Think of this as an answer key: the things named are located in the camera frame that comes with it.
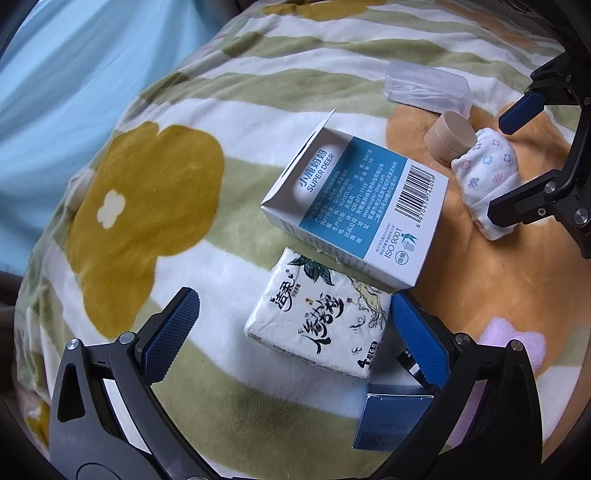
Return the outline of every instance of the yellow flower pattern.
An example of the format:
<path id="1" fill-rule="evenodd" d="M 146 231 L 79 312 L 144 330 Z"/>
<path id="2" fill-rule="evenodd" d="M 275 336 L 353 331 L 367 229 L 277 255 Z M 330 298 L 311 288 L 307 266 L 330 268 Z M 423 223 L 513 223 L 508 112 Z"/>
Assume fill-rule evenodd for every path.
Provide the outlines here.
<path id="1" fill-rule="evenodd" d="M 100 333 L 129 329 L 154 285 L 160 256 L 210 229 L 224 169 L 211 135 L 146 122 L 114 138 L 74 218 L 66 252 Z"/>

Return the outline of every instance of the blue gripper pad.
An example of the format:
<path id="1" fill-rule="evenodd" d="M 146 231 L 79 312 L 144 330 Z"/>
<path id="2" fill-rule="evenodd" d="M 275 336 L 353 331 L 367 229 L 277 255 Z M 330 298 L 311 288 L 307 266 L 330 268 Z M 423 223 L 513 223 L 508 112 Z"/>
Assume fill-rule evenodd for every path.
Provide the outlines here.
<path id="1" fill-rule="evenodd" d="M 449 355 L 404 293 L 392 297 L 392 319 L 429 383 L 443 388 L 450 373 Z"/>
<path id="2" fill-rule="evenodd" d="M 162 320 L 161 327 L 142 350 L 142 377 L 148 385 L 164 379 L 199 317 L 199 295 L 192 289 L 188 288 L 187 290 L 189 292 Z M 168 310 L 168 306 L 163 310 L 163 313 L 166 313 L 166 310 Z"/>
<path id="3" fill-rule="evenodd" d="M 528 92 L 499 117 L 499 129 L 513 135 L 530 120 L 544 111 L 546 97 L 540 92 Z"/>

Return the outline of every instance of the green stripe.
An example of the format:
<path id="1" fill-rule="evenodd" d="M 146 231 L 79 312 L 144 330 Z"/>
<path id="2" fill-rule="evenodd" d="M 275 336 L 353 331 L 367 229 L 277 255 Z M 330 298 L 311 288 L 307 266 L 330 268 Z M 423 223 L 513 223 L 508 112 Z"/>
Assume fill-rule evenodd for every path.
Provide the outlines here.
<path id="1" fill-rule="evenodd" d="M 39 322 L 51 339 L 58 355 L 61 356 L 66 343 L 74 337 L 74 334 L 64 321 L 60 299 L 57 297 L 49 280 L 45 277 L 41 280 L 39 290 Z"/>
<path id="2" fill-rule="evenodd" d="M 184 77 L 179 74 L 175 82 Z M 151 103 L 177 103 L 187 98 L 217 98 L 267 105 L 289 112 L 364 113 L 382 118 L 395 105 L 382 93 L 383 80 L 318 70 L 291 69 L 268 75 L 225 73 L 214 79 L 194 78 L 144 92 Z"/>
<path id="3" fill-rule="evenodd" d="M 591 335 L 591 326 L 575 325 L 567 338 L 562 352 L 554 360 L 552 366 L 580 367 L 583 365 L 587 347 L 589 346 L 589 335 Z"/>
<path id="4" fill-rule="evenodd" d="M 232 41 L 234 36 L 248 23 L 250 17 L 243 17 L 236 21 L 236 24 L 228 31 L 226 35 L 224 35 L 223 40 L 216 45 L 213 50 L 221 50 L 224 48 L 228 43 Z"/>
<path id="5" fill-rule="evenodd" d="M 576 131 L 581 116 L 581 108 L 574 105 L 551 105 L 548 107 L 554 119 L 563 127 Z"/>
<path id="6" fill-rule="evenodd" d="M 455 15 L 447 10 L 445 13 Z M 510 43 L 500 39 L 494 33 L 477 25 L 462 23 L 462 22 L 450 22 L 450 21 L 432 21 L 425 20 L 424 18 L 416 17 L 405 12 L 392 12 L 384 10 L 369 9 L 363 14 L 357 15 L 355 18 L 360 20 L 367 20 L 373 23 L 391 25 L 396 27 L 407 27 L 413 30 L 424 31 L 428 33 L 439 33 L 439 34 L 453 34 L 453 33 L 468 33 L 486 41 L 492 46 L 499 47 L 513 54 L 515 58 L 523 65 L 535 70 L 537 68 L 531 60 L 518 48 L 511 45 Z M 529 50 L 531 53 L 544 55 L 547 57 L 555 57 L 561 52 L 555 48 L 540 47 L 533 50 Z"/>
<path id="7" fill-rule="evenodd" d="M 130 330 L 133 332 L 139 332 L 139 329 L 144 326 L 144 323 L 146 323 L 154 313 L 160 313 L 161 311 L 162 307 L 152 300 L 152 297 L 148 297 L 135 315 L 135 320 Z"/>
<path id="8" fill-rule="evenodd" d="M 53 231 L 53 241 L 59 245 L 63 252 L 66 251 L 66 242 L 75 216 L 75 211 L 64 207 L 64 213 Z"/>
<path id="9" fill-rule="evenodd" d="M 428 32 L 428 33 L 440 33 L 440 34 L 449 34 L 449 33 L 468 33 L 474 35 L 481 40 L 488 42 L 489 44 L 500 47 L 503 50 L 510 51 L 515 58 L 525 66 L 529 66 L 532 70 L 535 70 L 535 67 L 529 58 L 524 55 L 521 50 L 526 50 L 529 53 L 544 55 L 547 57 L 555 57 L 562 53 L 562 50 L 558 48 L 546 47 L 541 46 L 536 43 L 535 40 L 530 38 L 533 43 L 536 43 L 536 48 L 522 48 L 519 49 L 516 46 L 513 46 L 511 43 L 497 37 L 493 32 L 483 28 L 479 25 L 474 25 L 477 23 L 473 20 L 468 20 L 467 18 L 458 15 L 455 12 L 447 10 L 442 5 L 434 5 L 432 2 L 423 2 L 423 1 L 413 1 L 413 0 L 403 0 L 403 1 L 389 1 L 388 4 L 392 5 L 402 5 L 404 7 L 422 9 L 422 10 L 432 10 L 441 13 L 445 13 L 447 15 L 454 15 L 455 17 L 461 18 L 463 21 L 439 21 L 439 20 L 427 20 L 425 18 L 417 17 L 416 15 L 412 15 L 407 12 L 398 12 L 392 10 L 383 10 L 383 9 L 376 9 L 372 8 L 371 6 L 368 9 L 358 15 L 352 15 L 348 18 L 358 18 L 360 20 L 369 21 L 372 23 L 377 23 L 381 25 L 387 25 L 390 27 L 407 27 L 412 28 L 413 30 Z M 485 14 L 490 16 L 495 16 L 493 12 L 486 12 Z M 264 18 L 268 15 L 265 15 L 262 10 L 254 13 L 253 17 Z"/>
<path id="10" fill-rule="evenodd" d="M 480 77 L 497 78 L 509 88 L 523 91 L 531 80 L 508 63 L 486 60 L 473 53 L 448 51 L 428 40 L 383 39 L 364 42 L 325 42 L 315 37 L 266 37 L 250 32 L 235 38 L 225 49 L 230 57 L 284 57 L 317 48 L 335 48 L 381 60 L 405 60 L 431 67 L 447 67 Z"/>
<path id="11" fill-rule="evenodd" d="M 217 215 L 207 234 L 207 241 L 266 270 L 271 270 L 283 249 L 289 247 L 350 277 L 392 291 L 358 270 L 337 264 L 328 255 L 318 253 L 315 248 L 271 225 L 261 210 L 261 200 L 281 174 L 282 168 L 229 157 L 225 157 L 224 165 Z"/>
<path id="12" fill-rule="evenodd" d="M 48 319 L 52 319 L 54 316 L 57 316 L 57 318 L 60 319 L 63 326 L 66 325 L 61 320 L 61 304 L 53 289 L 50 286 L 48 287 L 47 280 L 42 276 L 41 266 L 43 255 L 47 249 L 49 241 L 52 238 L 55 238 L 58 242 L 64 239 L 67 235 L 68 225 L 70 223 L 71 211 L 64 206 L 64 201 L 62 199 L 57 206 L 56 212 L 51 217 L 49 224 L 41 234 L 41 238 L 33 248 L 27 264 L 27 269 L 23 276 L 15 309 L 14 328 L 15 344 L 17 347 L 17 364 L 19 366 L 18 382 L 30 390 L 36 390 L 39 393 L 43 393 L 43 391 L 47 390 L 45 369 L 43 362 L 41 361 L 41 355 L 29 349 L 29 327 L 27 325 L 26 312 L 30 307 L 41 320 L 42 325 L 46 330 L 52 330 L 52 325 L 49 324 Z M 52 306 L 54 300 L 57 302 L 56 305 L 58 305 L 56 307 Z M 69 335 L 68 331 L 62 330 L 62 327 L 59 327 L 59 332 L 61 335 Z M 65 346 L 65 343 L 63 343 L 63 345 L 62 343 L 63 342 L 54 344 L 56 345 L 58 352 L 61 352 Z"/>
<path id="13" fill-rule="evenodd" d="M 357 419 L 247 387 L 190 342 L 152 389 L 199 453 L 256 478 L 363 478 L 387 457 L 351 449 Z"/>

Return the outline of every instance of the bed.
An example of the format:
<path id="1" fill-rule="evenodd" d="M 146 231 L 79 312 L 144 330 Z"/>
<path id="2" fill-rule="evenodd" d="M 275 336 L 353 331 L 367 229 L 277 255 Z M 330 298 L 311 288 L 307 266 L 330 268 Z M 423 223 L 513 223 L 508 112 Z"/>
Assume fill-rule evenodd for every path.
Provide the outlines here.
<path id="1" fill-rule="evenodd" d="M 579 376 L 588 368 L 591 265 L 552 218 L 485 240 L 450 172 L 423 145 L 436 115 L 388 102 L 382 89 L 391 59 L 461 74 L 474 94 L 470 123 L 496 128 L 529 73 L 561 51 L 554 40 L 452 0 L 260 0 L 227 23 L 129 104 L 69 181 L 33 249 L 15 344 L 21 411 L 40 445 L 66 342 L 105 343 L 137 331 L 189 286 L 202 298 L 200 319 L 153 390 L 220 474 L 348 478 L 380 465 L 386 453 L 351 450 L 367 381 L 297 362 L 243 334 L 285 247 L 383 287 L 271 226 L 259 208 L 335 109 L 329 127 L 450 177 L 415 295 L 450 330 L 476 339 L 496 317 L 544 335 L 536 381 L 549 455 L 589 400 Z M 547 108 L 509 138 L 523 180 L 564 162 L 578 115 Z M 394 333 L 375 376 L 388 378 L 403 348 Z M 108 388 L 126 435 L 145 448 Z"/>

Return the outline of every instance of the blue label panel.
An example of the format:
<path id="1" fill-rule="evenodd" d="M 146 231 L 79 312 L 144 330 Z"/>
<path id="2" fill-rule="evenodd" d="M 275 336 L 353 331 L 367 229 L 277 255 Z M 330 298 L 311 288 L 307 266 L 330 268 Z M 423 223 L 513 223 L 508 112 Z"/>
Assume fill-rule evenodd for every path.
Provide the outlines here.
<path id="1" fill-rule="evenodd" d="M 406 157 L 353 137 L 300 228 L 363 258 L 378 231 Z"/>

